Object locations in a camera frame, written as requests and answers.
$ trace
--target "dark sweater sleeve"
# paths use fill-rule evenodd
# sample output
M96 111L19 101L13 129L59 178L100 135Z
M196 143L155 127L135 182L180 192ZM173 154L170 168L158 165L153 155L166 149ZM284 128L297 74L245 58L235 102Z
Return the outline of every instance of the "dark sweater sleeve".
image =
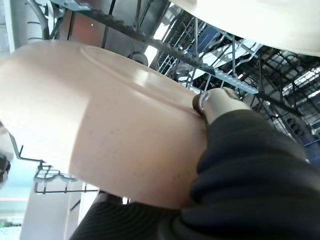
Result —
M320 175L259 114L232 111L208 126L197 172L198 206L171 223L178 239L320 239Z

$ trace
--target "speckled plate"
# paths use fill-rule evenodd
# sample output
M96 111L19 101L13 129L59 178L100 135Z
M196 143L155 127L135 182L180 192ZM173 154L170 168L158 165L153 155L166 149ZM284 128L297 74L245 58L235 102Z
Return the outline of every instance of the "speckled plate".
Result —
M0 121L44 161L139 202L188 204L206 147L193 92L116 53L57 40L19 48L0 64L0 86Z

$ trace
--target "wire rack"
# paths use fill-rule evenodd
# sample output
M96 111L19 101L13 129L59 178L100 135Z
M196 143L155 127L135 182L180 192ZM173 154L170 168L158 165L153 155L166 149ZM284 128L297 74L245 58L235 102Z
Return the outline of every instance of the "wire rack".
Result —
M10 139L12 142L13 150L15 156L19 160L23 161L31 161L38 162L39 166L37 167L37 171L34 175L34 192L36 194L56 194L56 193L87 193L87 192L97 192L98 189L95 187L91 187L88 184L84 184L83 187L76 187L73 183L76 183L78 180L64 172L61 172L58 169L55 169L53 166L46 164L41 159L33 159L22 157L24 146L22 145L20 149L18 149L16 139L10 134ZM56 189L53 186L55 182L63 181L64 188Z

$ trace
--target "white plate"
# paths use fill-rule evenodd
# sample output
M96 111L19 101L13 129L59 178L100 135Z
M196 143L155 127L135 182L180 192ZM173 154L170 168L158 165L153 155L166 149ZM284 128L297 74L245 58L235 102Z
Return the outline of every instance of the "white plate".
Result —
M170 0L219 29L320 57L320 0Z

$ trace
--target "plate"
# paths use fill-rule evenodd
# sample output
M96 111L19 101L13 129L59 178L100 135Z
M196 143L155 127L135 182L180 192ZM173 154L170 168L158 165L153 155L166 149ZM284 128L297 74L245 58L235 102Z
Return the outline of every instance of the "plate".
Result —
M221 30L257 43L320 57L319 0L170 0Z
M190 204L206 134L185 87L116 53L58 40L15 51L0 64L0 86L0 121L55 168L138 202Z

